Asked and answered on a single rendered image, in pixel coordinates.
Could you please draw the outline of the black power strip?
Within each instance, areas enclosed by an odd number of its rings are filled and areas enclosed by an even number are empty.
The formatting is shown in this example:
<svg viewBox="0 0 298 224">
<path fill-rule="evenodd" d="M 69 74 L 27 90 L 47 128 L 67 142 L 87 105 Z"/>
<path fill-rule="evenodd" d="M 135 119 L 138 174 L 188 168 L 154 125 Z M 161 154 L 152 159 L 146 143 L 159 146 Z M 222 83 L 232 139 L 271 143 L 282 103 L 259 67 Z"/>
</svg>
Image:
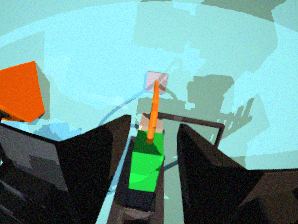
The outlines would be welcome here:
<svg viewBox="0 0 298 224">
<path fill-rule="evenodd" d="M 112 206 L 110 206 L 109 217 L 106 224 L 117 224 L 117 218 L 120 216 L 120 209 L 124 209 L 124 206 L 121 206 L 122 197 L 124 197 L 124 189 L 126 185 L 126 180 L 129 180 L 128 171 L 130 167 L 130 161 L 132 161 L 134 144 L 136 144 L 137 136 L 130 137 L 130 143 L 128 147 L 128 151 L 126 151 L 124 163 L 122 163 L 122 171 L 120 173 L 120 177 L 118 177 L 118 184 L 116 190 L 114 190 L 114 197 Z M 164 196 L 164 160 L 162 160 L 160 176 L 158 176 L 157 180 L 157 189 L 156 189 L 156 206 L 154 206 L 154 210 L 152 210 L 152 214 L 154 214 L 154 224 L 164 224 L 164 204 L 165 204 L 165 196 Z M 129 180 L 130 181 L 130 180 Z M 149 216 L 148 216 L 149 217 Z M 128 221 L 141 221 L 146 222 L 148 224 L 148 217 L 132 217 L 125 216 L 124 220 Z"/>
</svg>

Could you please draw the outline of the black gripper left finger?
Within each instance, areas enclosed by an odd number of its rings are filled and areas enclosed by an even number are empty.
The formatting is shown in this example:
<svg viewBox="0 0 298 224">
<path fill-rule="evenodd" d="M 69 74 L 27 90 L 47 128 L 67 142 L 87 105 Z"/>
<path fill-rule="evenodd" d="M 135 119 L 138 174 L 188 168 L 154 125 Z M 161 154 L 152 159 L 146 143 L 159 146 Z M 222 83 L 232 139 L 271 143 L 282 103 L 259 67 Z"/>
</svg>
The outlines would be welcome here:
<svg viewBox="0 0 298 224">
<path fill-rule="evenodd" d="M 96 224 L 125 151 L 132 116 L 57 141 L 0 123 L 1 161 L 59 188 L 74 224 Z"/>
</svg>

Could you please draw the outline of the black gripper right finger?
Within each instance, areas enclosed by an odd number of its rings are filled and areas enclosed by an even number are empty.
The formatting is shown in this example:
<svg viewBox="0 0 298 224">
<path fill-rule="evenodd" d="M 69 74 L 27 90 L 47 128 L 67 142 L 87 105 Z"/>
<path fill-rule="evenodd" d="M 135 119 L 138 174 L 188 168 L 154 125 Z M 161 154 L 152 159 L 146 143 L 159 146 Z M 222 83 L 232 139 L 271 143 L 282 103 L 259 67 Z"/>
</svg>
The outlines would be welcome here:
<svg viewBox="0 0 298 224">
<path fill-rule="evenodd" d="M 255 197 L 298 189 L 298 168 L 249 171 L 185 123 L 176 151 L 184 224 L 230 224 Z"/>
</svg>

